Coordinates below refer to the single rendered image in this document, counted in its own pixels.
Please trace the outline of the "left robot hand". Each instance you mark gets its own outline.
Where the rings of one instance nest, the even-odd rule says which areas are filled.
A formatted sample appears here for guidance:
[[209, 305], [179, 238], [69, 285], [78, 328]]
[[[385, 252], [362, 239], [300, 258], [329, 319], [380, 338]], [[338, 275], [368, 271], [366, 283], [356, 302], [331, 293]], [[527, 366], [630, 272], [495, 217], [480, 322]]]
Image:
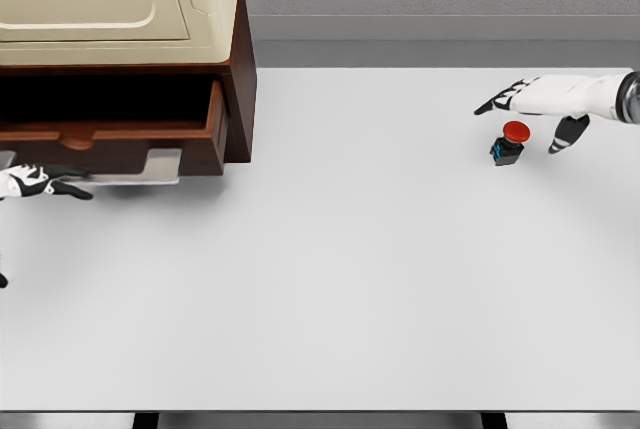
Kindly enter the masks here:
[[73, 165], [22, 164], [0, 170], [0, 201], [40, 194], [68, 195], [79, 200], [92, 200], [94, 195], [72, 184], [64, 177], [87, 179], [91, 172]]

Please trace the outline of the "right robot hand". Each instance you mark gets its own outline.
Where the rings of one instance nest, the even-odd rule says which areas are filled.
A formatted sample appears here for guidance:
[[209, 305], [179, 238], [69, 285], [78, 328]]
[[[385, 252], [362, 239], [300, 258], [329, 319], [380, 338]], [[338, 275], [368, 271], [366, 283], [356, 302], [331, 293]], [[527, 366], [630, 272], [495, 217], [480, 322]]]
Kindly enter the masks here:
[[502, 110], [559, 117], [548, 148], [550, 154], [556, 154], [574, 145], [590, 125], [588, 92], [597, 81], [596, 77], [558, 74], [521, 79], [493, 96], [473, 114]]

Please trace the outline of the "brown wooden drawer silver handle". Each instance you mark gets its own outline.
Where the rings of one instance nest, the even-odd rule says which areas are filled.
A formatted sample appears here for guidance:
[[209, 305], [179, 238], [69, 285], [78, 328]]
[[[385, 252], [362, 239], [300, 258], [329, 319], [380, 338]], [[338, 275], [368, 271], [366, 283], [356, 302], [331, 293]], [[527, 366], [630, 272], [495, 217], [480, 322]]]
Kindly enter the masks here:
[[224, 172], [228, 109], [209, 75], [0, 80], [0, 152], [17, 164], [139, 174], [154, 149], [181, 152], [181, 176]]

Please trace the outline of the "brown wooden cabinet cream top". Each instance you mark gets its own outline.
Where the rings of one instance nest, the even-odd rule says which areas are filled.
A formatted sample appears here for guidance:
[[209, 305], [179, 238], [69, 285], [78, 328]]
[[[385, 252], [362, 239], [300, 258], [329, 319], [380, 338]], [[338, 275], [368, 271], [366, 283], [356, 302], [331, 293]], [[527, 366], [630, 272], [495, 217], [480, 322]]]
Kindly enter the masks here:
[[224, 167], [252, 157], [257, 71], [246, 0], [0, 0], [0, 80], [209, 75]]

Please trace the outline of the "red button switch black base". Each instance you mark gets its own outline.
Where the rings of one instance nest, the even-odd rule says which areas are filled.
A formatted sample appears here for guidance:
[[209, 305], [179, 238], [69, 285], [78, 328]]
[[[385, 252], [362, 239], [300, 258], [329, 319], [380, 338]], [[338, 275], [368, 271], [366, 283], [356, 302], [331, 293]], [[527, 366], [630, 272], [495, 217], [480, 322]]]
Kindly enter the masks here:
[[520, 121], [508, 121], [502, 128], [491, 149], [490, 155], [496, 166], [515, 164], [524, 150], [524, 143], [530, 138], [530, 128]]

